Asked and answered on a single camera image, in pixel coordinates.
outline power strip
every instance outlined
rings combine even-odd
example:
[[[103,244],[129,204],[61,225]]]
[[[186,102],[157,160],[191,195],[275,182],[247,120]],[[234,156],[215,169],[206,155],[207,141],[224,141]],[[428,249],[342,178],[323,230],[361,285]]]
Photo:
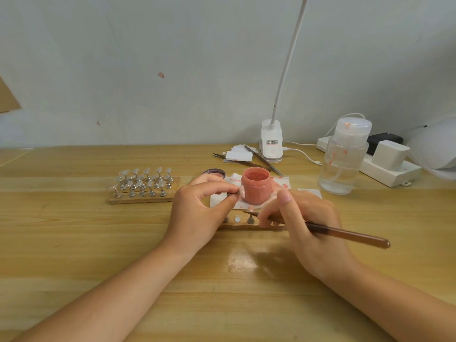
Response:
[[[316,148],[326,152],[330,137],[319,138],[316,143]],[[381,182],[388,187],[398,185],[410,186],[411,181],[418,178],[421,172],[421,167],[408,161],[403,161],[396,171],[389,171],[376,164],[372,163],[372,155],[366,154],[362,162],[360,172],[370,176],[371,178]]]

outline white wall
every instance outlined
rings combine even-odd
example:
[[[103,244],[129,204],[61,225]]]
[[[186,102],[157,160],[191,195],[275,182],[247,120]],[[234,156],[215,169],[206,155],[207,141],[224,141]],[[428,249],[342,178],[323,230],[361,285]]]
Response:
[[[0,145],[257,141],[300,4],[0,0],[0,76],[24,108],[0,115]],[[456,0],[309,0],[286,139],[349,112],[400,133],[455,111]]]

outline wooden table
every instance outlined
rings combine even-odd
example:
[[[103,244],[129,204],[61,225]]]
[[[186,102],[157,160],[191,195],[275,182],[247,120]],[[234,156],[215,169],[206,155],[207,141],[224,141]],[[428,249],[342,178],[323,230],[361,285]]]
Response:
[[[171,166],[184,182],[218,167],[228,145],[84,146],[0,151],[0,341],[8,341],[145,254],[171,203],[106,203],[123,169]],[[322,153],[309,149],[316,160]],[[286,152],[293,188],[318,188],[319,167]],[[424,172],[394,189],[360,174],[349,195],[322,192],[347,229],[384,236],[350,243],[363,262],[456,303],[456,183]],[[166,287],[128,341],[390,341],[301,267],[287,232],[217,232]]]

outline jar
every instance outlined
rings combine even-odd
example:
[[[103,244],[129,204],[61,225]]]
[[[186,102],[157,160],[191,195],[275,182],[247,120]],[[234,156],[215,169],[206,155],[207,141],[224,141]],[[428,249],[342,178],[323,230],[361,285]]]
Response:
[[[252,205],[263,204],[271,195],[271,180],[266,169],[253,167],[244,170],[240,189],[242,199]]]

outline bottle cap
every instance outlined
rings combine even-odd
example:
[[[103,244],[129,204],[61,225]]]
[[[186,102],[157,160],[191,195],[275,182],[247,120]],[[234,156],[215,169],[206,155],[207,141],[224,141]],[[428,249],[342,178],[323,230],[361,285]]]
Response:
[[[342,118],[337,122],[333,140],[343,146],[363,146],[368,140],[372,122],[361,118]]]

